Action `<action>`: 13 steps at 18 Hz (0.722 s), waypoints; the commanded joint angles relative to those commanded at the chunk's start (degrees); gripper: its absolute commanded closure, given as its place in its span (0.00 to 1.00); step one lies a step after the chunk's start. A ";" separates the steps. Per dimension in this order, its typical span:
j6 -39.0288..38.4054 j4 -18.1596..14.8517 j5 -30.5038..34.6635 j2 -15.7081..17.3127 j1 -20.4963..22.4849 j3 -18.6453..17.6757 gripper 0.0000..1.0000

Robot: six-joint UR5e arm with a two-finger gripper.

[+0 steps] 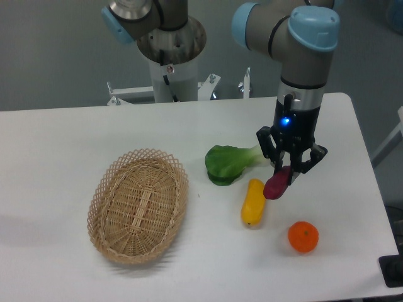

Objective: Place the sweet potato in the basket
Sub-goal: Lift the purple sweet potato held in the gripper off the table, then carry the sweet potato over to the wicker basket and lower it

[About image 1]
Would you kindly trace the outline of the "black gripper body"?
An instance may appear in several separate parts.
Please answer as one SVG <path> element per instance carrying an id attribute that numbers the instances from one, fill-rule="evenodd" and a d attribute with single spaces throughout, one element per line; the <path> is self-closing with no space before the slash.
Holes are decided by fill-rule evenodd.
<path id="1" fill-rule="evenodd" d="M 295 109 L 293 94 L 287 94 L 283 103 L 276 102 L 272 137 L 282 148 L 312 148 L 320 106 L 309 110 Z"/>

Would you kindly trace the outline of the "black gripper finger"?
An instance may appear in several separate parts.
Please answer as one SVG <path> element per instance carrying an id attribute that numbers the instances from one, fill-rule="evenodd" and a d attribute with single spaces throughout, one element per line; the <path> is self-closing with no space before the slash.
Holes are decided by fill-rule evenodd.
<path id="1" fill-rule="evenodd" d="M 306 174 L 314 166 L 316 166 L 328 153 L 327 148 L 313 144 L 310 148 L 310 159 L 303 162 L 303 153 L 291 154 L 291 184 L 300 174 Z"/>
<path id="2" fill-rule="evenodd" d="M 271 127 L 263 126 L 257 131 L 256 136 L 263 156 L 266 159 L 270 159 L 274 167 L 274 173 L 279 172 L 283 167 L 283 156 L 285 153 L 283 150 L 283 139 L 279 130 L 275 125 Z"/>

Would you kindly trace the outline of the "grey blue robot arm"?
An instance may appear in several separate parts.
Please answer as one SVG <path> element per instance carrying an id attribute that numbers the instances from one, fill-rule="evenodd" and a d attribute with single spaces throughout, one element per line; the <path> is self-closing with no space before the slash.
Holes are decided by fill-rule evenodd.
<path id="1" fill-rule="evenodd" d="M 242 47 L 281 64 L 272 126 L 257 133 L 263 156 L 275 175 L 292 183 L 327 151 L 316 144 L 315 127 L 340 19 L 335 1 L 244 3 L 234 13 L 233 39 Z M 206 45 L 203 26 L 186 1 L 111 1 L 101 15 L 115 38 L 135 42 L 150 62 L 158 103 L 194 101 L 198 96 L 195 60 Z"/>

